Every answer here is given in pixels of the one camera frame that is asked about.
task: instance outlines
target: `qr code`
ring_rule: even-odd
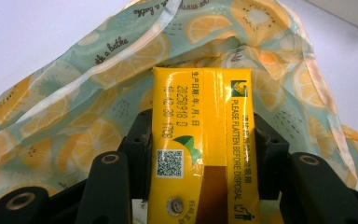
[[[157,176],[167,178],[183,177],[183,150],[157,150]]]

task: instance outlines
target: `green leaf icon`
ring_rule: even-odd
[[[181,145],[183,145],[184,147],[186,147],[188,149],[188,151],[190,152],[190,155],[191,155],[191,161],[192,161],[193,165],[201,157],[201,152],[198,149],[194,148],[194,137],[193,136],[190,136],[190,135],[180,136],[180,137],[173,139],[173,141],[180,143]]]

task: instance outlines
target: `white background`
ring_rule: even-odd
[[[0,0],[0,94],[55,60],[129,0]],[[341,122],[358,131],[358,28],[305,0],[281,0],[303,21]]]

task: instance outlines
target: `lemon print bag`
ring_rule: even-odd
[[[154,66],[251,68],[255,112],[290,152],[323,157],[355,188],[358,132],[340,124],[293,12],[274,0],[150,0],[0,96],[0,197],[25,186],[53,195],[87,178],[151,108]]]

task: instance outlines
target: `yellow package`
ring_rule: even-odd
[[[154,74],[148,223],[259,223],[250,69]]]

